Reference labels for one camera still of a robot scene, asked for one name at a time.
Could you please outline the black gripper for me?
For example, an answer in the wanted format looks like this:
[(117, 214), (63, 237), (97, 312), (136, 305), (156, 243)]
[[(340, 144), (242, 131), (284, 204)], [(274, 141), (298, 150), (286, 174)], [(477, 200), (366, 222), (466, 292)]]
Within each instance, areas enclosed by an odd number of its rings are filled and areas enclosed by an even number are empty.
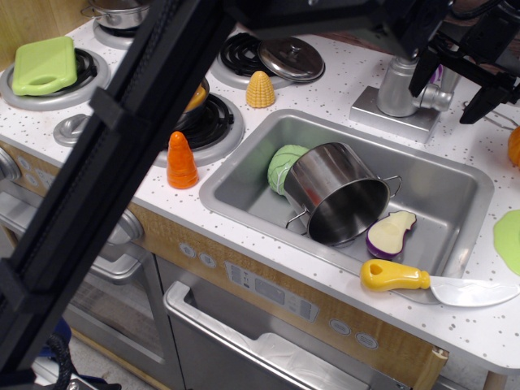
[(519, 2), (488, 1), (453, 13), (441, 24), (430, 50), (418, 59), (409, 91), (418, 97), (441, 66), (483, 86), (466, 106), (461, 124), (475, 124), (519, 86), (519, 59), (509, 50), (519, 34)]

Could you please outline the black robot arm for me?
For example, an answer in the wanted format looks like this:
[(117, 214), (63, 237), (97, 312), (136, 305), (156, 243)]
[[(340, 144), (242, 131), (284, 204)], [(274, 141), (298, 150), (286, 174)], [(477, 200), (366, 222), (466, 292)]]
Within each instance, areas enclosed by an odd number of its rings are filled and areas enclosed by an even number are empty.
[(27, 374), (231, 30), (263, 39), (333, 28), (383, 34), (400, 56), (425, 51), (449, 1), (161, 1), (139, 29), (13, 256), (4, 259), (1, 371)]

